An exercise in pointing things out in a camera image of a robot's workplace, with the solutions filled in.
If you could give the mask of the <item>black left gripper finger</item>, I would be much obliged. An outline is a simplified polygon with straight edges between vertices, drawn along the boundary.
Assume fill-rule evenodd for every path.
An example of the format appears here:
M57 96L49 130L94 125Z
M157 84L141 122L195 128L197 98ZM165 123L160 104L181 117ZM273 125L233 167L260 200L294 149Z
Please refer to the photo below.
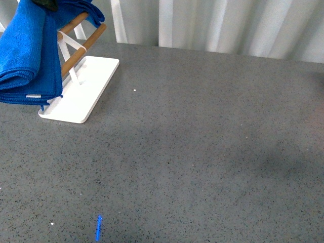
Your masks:
M32 0L32 2L49 11L58 11L58 3L56 0Z

